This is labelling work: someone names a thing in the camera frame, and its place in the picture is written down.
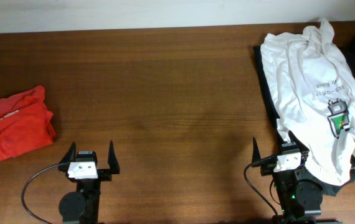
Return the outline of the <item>white printed t-shirt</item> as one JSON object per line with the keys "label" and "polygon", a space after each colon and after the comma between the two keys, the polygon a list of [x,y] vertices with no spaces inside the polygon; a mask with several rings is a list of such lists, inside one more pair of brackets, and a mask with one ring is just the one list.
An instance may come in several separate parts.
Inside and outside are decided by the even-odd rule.
{"label": "white printed t-shirt", "polygon": [[355,158],[355,78],[333,38],[322,19],[301,34],[268,34],[260,53],[279,135],[309,149],[310,174],[341,186]]}

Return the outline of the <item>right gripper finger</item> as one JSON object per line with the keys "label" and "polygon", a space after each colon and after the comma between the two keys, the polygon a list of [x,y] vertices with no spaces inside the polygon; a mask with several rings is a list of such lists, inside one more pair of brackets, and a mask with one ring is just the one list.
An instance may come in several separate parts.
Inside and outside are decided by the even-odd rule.
{"label": "right gripper finger", "polygon": [[293,134],[292,131],[289,131],[288,135],[290,141],[294,142],[298,146],[301,153],[309,153],[310,150]]}
{"label": "right gripper finger", "polygon": [[255,137],[252,138],[252,143],[253,143],[252,163],[255,164],[261,159],[261,155]]}

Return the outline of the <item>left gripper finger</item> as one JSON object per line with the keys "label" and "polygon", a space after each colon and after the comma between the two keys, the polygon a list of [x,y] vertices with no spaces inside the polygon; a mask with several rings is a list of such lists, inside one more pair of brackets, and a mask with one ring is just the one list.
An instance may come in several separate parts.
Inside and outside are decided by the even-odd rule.
{"label": "left gripper finger", "polygon": [[65,153],[64,157],[60,160],[59,164],[68,164],[73,162],[76,157],[76,143],[73,142],[69,147],[68,151]]}
{"label": "left gripper finger", "polygon": [[118,170],[119,169],[119,163],[118,163],[118,159],[116,158],[113,141],[110,141],[110,145],[109,145],[108,165],[110,167],[110,170]]}

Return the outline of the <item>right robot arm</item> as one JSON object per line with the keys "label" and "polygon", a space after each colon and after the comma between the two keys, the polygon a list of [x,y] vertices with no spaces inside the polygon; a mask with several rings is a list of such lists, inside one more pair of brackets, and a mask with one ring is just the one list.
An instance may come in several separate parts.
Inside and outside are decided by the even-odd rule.
{"label": "right robot arm", "polygon": [[272,222],[316,223],[316,217],[321,214],[323,188],[313,180],[299,177],[299,172],[305,168],[310,150],[291,131],[288,135],[290,142],[282,142],[278,154],[264,158],[260,155],[256,139],[253,138],[252,162],[247,166],[259,167],[262,176],[272,176],[270,188],[277,192],[281,215],[250,183],[246,171],[244,178],[252,190],[273,210]]}

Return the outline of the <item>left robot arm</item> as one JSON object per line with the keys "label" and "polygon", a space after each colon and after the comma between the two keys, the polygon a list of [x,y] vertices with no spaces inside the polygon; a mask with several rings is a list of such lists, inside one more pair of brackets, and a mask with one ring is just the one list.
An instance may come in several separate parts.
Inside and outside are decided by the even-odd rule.
{"label": "left robot arm", "polygon": [[99,169],[96,152],[78,152],[76,144],[72,143],[59,164],[59,171],[76,184],[76,190],[60,200],[59,213],[63,223],[98,223],[101,183],[112,181],[112,176],[120,173],[113,142],[109,145],[107,163],[109,168]]}

